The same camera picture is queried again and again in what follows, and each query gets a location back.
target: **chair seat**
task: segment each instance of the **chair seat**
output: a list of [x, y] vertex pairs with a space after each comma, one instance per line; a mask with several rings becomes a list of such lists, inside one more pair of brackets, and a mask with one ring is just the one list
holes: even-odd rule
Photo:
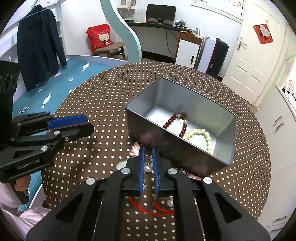
[[119, 48], [123, 47], [124, 45], [125, 45], [125, 42], [114, 43], [114, 44], [112, 44], [110, 46], [106, 46], [104, 48], [96, 49], [95, 53], [110, 51], [110, 50], [114, 50], [114, 49], [119, 49]]

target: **blue mat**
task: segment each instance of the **blue mat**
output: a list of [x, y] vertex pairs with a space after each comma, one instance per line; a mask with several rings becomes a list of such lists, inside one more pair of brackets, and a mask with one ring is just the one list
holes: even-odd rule
[[[67, 66], [60, 66], [56, 77], [50, 78], [46, 83], [39, 84], [35, 89], [29, 92], [24, 92], [16, 100], [12, 108], [13, 117], [17, 115], [45, 111], [49, 111], [51, 114], [54, 114], [60, 104], [69, 95], [70, 90], [74, 90], [94, 75], [111, 68], [105, 65], [89, 63], [89, 66], [82, 71], [82, 67], [85, 65], [86, 62], [83, 61], [67, 60]], [[29, 109], [27, 109], [24, 113], [19, 113], [25, 107], [29, 107]], [[41, 183], [41, 171], [31, 174], [31, 182], [29, 186], [30, 200], [26, 205], [19, 206], [19, 212], [25, 211], [29, 207]]]

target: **blue gripper pad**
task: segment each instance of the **blue gripper pad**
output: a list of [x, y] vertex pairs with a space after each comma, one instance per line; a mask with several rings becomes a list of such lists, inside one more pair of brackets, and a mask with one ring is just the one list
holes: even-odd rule
[[158, 166], [157, 166], [156, 151], [155, 151], [154, 147], [152, 149], [152, 159], [153, 159], [153, 170], [154, 170], [154, 187], [155, 187], [155, 193], [158, 196], [158, 194], [159, 194], [159, 172], [158, 172]]
[[47, 128], [52, 130], [85, 123], [87, 123], [87, 117], [85, 115], [75, 115], [53, 119], [51, 123], [47, 125]]
[[140, 148], [140, 171], [139, 171], [139, 194], [143, 193], [143, 183], [144, 183], [144, 165], [145, 165], [145, 147], [141, 146]]

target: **pink clothing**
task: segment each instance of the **pink clothing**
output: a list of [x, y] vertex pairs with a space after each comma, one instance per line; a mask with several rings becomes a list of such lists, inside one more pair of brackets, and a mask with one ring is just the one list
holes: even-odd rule
[[0, 183], [0, 208], [16, 233], [25, 240], [29, 230], [50, 210], [43, 207], [29, 208], [17, 216], [17, 209], [20, 204], [11, 186]]

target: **red pillow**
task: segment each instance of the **red pillow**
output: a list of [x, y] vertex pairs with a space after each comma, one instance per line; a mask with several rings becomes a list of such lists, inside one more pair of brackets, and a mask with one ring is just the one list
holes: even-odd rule
[[110, 39], [110, 27], [108, 24], [89, 27], [86, 33], [91, 41], [91, 49], [93, 52], [98, 48], [104, 48], [114, 43]]

